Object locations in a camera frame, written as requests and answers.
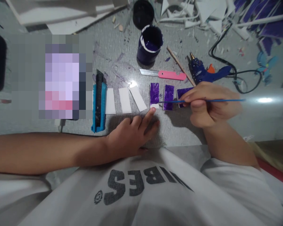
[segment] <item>wooden stick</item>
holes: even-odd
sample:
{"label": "wooden stick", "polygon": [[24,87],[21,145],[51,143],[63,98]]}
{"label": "wooden stick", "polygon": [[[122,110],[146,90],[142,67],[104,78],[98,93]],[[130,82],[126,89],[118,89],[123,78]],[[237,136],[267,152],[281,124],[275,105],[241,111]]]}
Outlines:
{"label": "wooden stick", "polygon": [[186,73],[186,71],[183,69],[183,67],[181,66],[180,62],[177,60],[176,56],[174,55],[174,53],[172,52],[172,50],[170,50],[170,48],[167,46],[167,50],[169,51],[169,53],[171,54],[171,56],[173,57],[173,59],[176,61],[176,63],[178,64],[178,66],[180,67],[180,69],[182,70],[183,73],[186,74],[186,77],[188,78],[188,80],[192,83],[192,85],[195,87],[196,84],[195,82],[188,76],[188,74]]}

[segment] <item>black cable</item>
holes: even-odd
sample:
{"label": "black cable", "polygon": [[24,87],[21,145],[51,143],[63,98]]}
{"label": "black cable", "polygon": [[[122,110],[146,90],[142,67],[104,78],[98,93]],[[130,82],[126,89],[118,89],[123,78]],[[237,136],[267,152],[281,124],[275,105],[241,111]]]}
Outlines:
{"label": "black cable", "polygon": [[[222,58],[217,57],[217,56],[214,55],[215,48],[216,48],[217,45],[223,40],[223,38],[225,37],[225,35],[227,34],[227,32],[229,31],[229,29],[231,28],[232,25],[233,25],[233,24],[231,23],[230,27],[223,33],[223,35],[221,36],[221,38],[220,38],[220,39],[212,46],[212,48],[209,50],[209,53],[208,53],[208,54],[209,54],[210,57],[212,57],[212,58],[214,58],[214,59],[220,61],[221,63],[230,65],[230,66],[232,67],[232,69],[234,70],[234,72],[233,72],[233,73],[230,73],[229,75],[233,75],[233,76],[232,76],[232,77],[227,76],[227,78],[233,78],[233,79],[234,79],[234,85],[235,85],[237,91],[238,91],[239,93],[241,93],[241,94],[246,94],[246,93],[250,93],[250,92],[254,91],[254,90],[259,86],[259,84],[260,84],[260,82],[261,82],[261,80],[262,80],[262,73],[261,73],[260,71],[258,71],[258,70],[246,70],[246,71],[237,72],[237,69],[236,69],[236,67],[235,67],[233,64],[231,64],[230,62],[228,62],[228,61],[225,60],[225,59],[222,59]],[[239,88],[239,84],[238,84],[238,82],[237,82],[237,79],[240,79],[240,80],[242,80],[242,81],[244,81],[244,82],[245,82],[245,80],[242,79],[242,78],[240,78],[240,77],[237,77],[237,74],[242,74],[242,73],[247,73],[247,72],[256,72],[256,73],[259,73],[260,77],[259,77],[259,80],[258,80],[257,84],[255,85],[255,87],[254,87],[252,90],[247,91],[247,92],[243,92],[243,91]]]}

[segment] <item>black lid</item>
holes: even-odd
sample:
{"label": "black lid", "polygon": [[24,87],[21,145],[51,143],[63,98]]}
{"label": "black lid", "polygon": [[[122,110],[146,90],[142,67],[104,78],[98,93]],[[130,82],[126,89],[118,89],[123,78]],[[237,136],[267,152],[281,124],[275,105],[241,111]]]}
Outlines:
{"label": "black lid", "polygon": [[145,26],[152,23],[154,19],[154,9],[146,0],[138,0],[133,6],[133,23],[142,30]]}

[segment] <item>sleeve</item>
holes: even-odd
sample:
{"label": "sleeve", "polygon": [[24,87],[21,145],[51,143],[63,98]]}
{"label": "sleeve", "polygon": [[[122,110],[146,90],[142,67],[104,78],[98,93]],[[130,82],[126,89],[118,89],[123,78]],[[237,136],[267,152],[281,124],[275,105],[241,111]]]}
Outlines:
{"label": "sleeve", "polygon": [[212,158],[201,172],[266,225],[283,225],[283,206],[258,169]]}

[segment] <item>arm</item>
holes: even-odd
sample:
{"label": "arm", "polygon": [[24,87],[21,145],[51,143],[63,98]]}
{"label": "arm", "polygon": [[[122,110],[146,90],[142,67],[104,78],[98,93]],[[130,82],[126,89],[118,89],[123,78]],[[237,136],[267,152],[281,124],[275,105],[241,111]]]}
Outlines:
{"label": "arm", "polygon": [[23,133],[0,136],[0,173],[39,175],[67,167],[95,166],[141,155],[158,130],[159,121],[144,134],[155,113],[124,119],[106,137],[63,133]]}
{"label": "arm", "polygon": [[243,138],[226,122],[242,110],[240,102],[206,102],[205,99],[239,99],[239,94],[213,83],[202,82],[181,100],[191,105],[191,122],[203,128],[212,157],[260,170],[255,154]]}

